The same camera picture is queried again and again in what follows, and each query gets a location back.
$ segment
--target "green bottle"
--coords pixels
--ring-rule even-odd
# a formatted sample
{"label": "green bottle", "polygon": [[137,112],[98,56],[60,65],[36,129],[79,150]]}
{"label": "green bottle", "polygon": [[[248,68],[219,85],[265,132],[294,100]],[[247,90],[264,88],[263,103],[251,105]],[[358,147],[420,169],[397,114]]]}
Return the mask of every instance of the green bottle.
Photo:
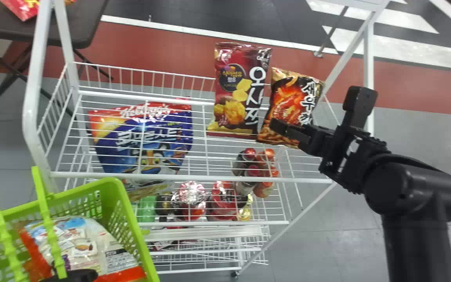
{"label": "green bottle", "polygon": [[135,208],[135,215],[138,222],[154,222],[156,217],[156,196],[147,196],[141,198],[136,204],[132,204]]}

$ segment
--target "cartoon character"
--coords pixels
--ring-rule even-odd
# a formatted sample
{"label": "cartoon character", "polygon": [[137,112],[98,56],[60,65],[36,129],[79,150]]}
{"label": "cartoon character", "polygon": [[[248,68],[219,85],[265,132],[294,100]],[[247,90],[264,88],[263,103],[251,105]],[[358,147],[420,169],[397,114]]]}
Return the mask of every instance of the cartoon character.
{"label": "cartoon character", "polygon": [[[143,150],[140,154],[140,166],[133,166],[125,173],[133,174],[175,174],[178,170],[174,168],[174,164],[170,162],[168,157],[165,157],[165,152],[168,152],[170,145],[166,143],[160,143],[157,150]],[[163,180],[126,180],[127,183],[134,184],[138,187],[149,186],[152,184],[160,184]]]}

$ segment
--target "red stripe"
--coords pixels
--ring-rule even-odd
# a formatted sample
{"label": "red stripe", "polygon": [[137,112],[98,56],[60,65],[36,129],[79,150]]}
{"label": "red stripe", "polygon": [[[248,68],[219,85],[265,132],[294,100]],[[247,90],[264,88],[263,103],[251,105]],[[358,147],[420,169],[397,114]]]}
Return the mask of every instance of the red stripe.
{"label": "red stripe", "polygon": [[[93,43],[81,52],[97,64],[213,77],[213,47],[220,41],[230,40],[100,23]],[[13,43],[5,59],[11,60],[25,46],[26,43]],[[324,58],[315,58],[310,51],[272,48],[271,66],[319,79],[326,78],[339,59],[339,55],[325,54]],[[61,49],[48,47],[44,76],[58,77],[63,64]],[[89,73],[95,74],[91,79],[97,79],[93,69],[89,69]],[[112,75],[115,82],[119,82],[119,71]],[[121,75],[123,83],[131,82],[129,71],[123,71]],[[146,85],[151,81],[149,76],[144,78]],[[141,78],[134,77],[133,82],[140,85]],[[170,83],[165,81],[165,86],[170,87]],[[332,86],[328,98],[331,102],[342,102],[350,85],[362,83],[363,60],[352,58]],[[190,80],[184,87],[190,88]],[[379,92],[378,107],[451,114],[451,71],[376,61],[375,88]]]}

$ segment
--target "blue snack bag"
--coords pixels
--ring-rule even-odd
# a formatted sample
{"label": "blue snack bag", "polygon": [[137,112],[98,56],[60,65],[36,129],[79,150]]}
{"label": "blue snack bag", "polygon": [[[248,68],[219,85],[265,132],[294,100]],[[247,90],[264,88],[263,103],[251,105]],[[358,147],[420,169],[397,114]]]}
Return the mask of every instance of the blue snack bag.
{"label": "blue snack bag", "polygon": [[[149,102],[88,115],[97,157],[106,173],[177,174],[193,144],[190,105]],[[121,180],[132,202],[155,195],[173,182]]]}

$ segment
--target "black table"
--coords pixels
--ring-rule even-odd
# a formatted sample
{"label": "black table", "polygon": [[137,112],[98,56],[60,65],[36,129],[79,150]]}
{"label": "black table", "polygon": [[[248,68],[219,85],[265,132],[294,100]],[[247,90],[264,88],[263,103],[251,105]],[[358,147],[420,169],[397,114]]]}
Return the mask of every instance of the black table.
{"label": "black table", "polygon": [[[90,46],[107,2],[108,0],[77,0],[76,3],[66,7],[73,50],[83,62],[90,63],[78,49]],[[35,17],[22,22],[12,11],[0,2],[0,39],[32,42],[35,25]],[[50,21],[48,45],[61,46],[57,21],[53,13]],[[12,63],[7,63],[0,57],[0,64],[10,72],[0,85],[0,96],[16,79],[20,78],[27,81],[27,77],[23,75],[23,72],[25,72],[29,66],[31,48],[32,46],[29,44],[29,47],[27,47],[27,49]],[[104,71],[100,70],[100,72],[109,77]],[[50,94],[43,89],[41,89],[41,94],[50,98]]]}

